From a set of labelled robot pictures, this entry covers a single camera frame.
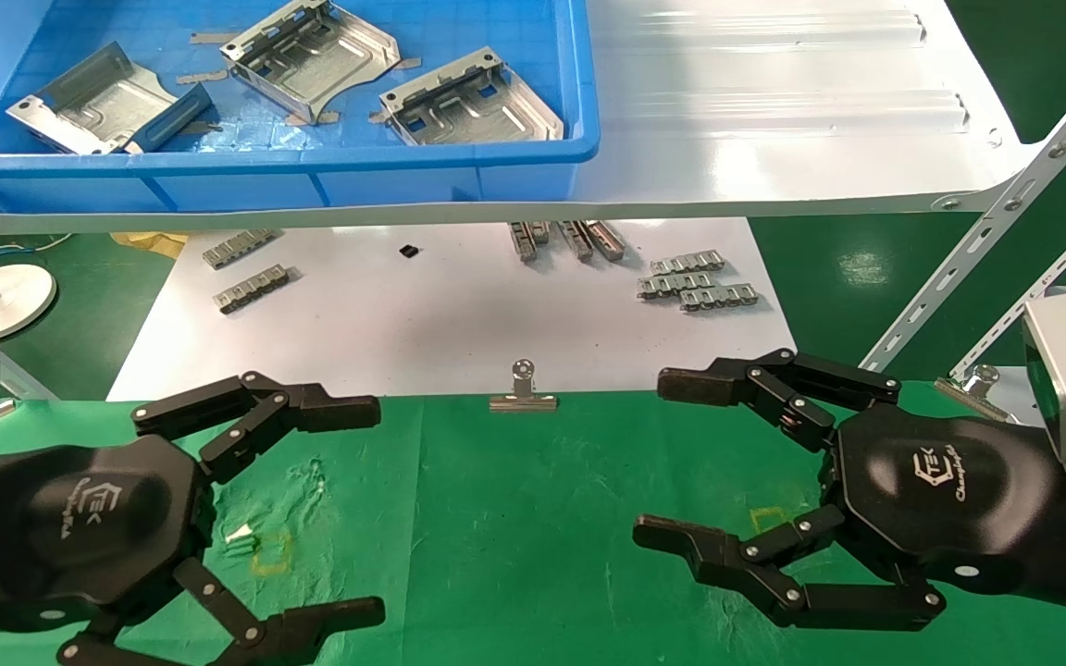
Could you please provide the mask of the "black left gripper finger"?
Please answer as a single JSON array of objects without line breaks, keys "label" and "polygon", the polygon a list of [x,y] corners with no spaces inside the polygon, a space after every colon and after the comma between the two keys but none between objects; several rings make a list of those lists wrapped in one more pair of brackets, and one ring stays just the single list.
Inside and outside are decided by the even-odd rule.
[{"label": "black left gripper finger", "polygon": [[[309,604],[259,620],[199,558],[185,558],[172,570],[175,586],[195,602],[231,636],[228,647],[212,665],[313,665],[323,645],[334,634],[381,626],[386,619],[379,596]],[[65,641],[56,654],[60,665],[174,665],[118,647],[122,615],[101,614]]]},{"label": "black left gripper finger", "polygon": [[292,431],[335,433],[379,426],[378,397],[333,397],[318,383],[282,384],[257,372],[187,389],[132,412],[138,435],[168,441],[225,426],[199,451],[207,480],[224,485]]}]

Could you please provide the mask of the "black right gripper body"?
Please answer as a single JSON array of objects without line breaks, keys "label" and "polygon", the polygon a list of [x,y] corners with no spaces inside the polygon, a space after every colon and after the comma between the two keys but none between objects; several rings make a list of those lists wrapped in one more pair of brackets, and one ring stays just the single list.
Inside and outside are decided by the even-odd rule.
[{"label": "black right gripper body", "polygon": [[840,496],[877,561],[978,594],[1022,594],[1063,472],[1045,431],[874,406],[841,423]]}]

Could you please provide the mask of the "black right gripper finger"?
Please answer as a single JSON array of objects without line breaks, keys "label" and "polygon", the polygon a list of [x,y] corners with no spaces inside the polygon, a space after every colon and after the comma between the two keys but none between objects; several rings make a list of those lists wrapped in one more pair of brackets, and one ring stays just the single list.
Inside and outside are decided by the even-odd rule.
[{"label": "black right gripper finger", "polygon": [[846,517],[822,506],[752,539],[682,520],[642,514],[640,548],[687,562],[699,585],[737,592],[778,627],[828,631],[922,631],[942,614],[944,596],[918,572],[897,572],[888,585],[801,585],[784,566],[833,545]]},{"label": "black right gripper finger", "polygon": [[811,452],[837,443],[829,403],[855,413],[879,403],[897,404],[901,381],[794,350],[756,359],[718,357],[702,370],[668,367],[657,375],[657,396],[706,406],[746,406],[771,426]]}]

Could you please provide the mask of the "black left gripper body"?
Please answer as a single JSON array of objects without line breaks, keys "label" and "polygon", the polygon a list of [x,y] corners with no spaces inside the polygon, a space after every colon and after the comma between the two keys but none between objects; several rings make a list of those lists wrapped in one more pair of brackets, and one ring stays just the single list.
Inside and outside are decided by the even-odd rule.
[{"label": "black left gripper body", "polygon": [[161,436],[0,454],[0,632],[151,619],[181,594],[216,511],[199,464]]}]

